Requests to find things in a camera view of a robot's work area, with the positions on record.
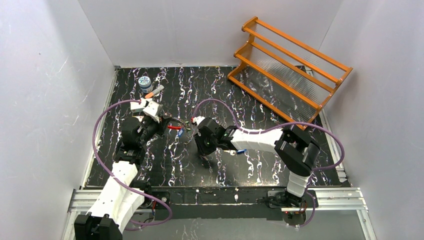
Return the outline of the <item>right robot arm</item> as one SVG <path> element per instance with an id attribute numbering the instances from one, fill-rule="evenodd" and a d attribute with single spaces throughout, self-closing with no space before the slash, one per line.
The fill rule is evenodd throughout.
<path id="1" fill-rule="evenodd" d="M 300 201 L 304 196 L 321 148 L 297 125 L 247 133 L 235 125 L 225 128 L 210 117 L 194 117 L 192 124 L 197 127 L 194 139 L 201 155 L 210 155 L 217 149 L 236 153 L 243 150 L 274 153 L 289 170 L 286 197 Z"/>

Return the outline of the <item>keyring with coloured key tags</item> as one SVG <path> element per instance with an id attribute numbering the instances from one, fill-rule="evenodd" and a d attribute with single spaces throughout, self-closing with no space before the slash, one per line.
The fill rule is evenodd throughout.
<path id="1" fill-rule="evenodd" d="M 178 137 L 181 137 L 184 133 L 190 133 L 192 131 L 189 121 L 173 117 L 170 114 L 164 114 L 162 116 L 162 122 L 165 124 L 167 129 L 177 131 Z"/>

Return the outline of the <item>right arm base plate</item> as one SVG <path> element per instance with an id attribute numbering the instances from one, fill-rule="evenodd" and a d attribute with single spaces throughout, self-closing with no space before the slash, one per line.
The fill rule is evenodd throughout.
<path id="1" fill-rule="evenodd" d="M 267 205 L 271 209 L 276 208 L 295 208 L 301 211 L 304 208 L 312 208 L 319 206 L 316 192 L 308 190 L 303 196 L 298 197 L 283 190 L 269 190 L 265 196 L 258 198 L 257 203 Z"/>

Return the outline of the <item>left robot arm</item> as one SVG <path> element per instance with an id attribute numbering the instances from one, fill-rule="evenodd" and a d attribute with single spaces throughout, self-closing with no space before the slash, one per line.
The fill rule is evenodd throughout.
<path id="1" fill-rule="evenodd" d="M 170 115 L 142 118 L 131 116 L 122 124 L 115 149 L 112 176 L 108 178 L 94 204 L 74 221 L 77 240 L 121 240 L 126 225 L 145 201 L 148 184 L 135 177 L 146 156 L 146 144 L 154 135 L 162 136 Z"/>

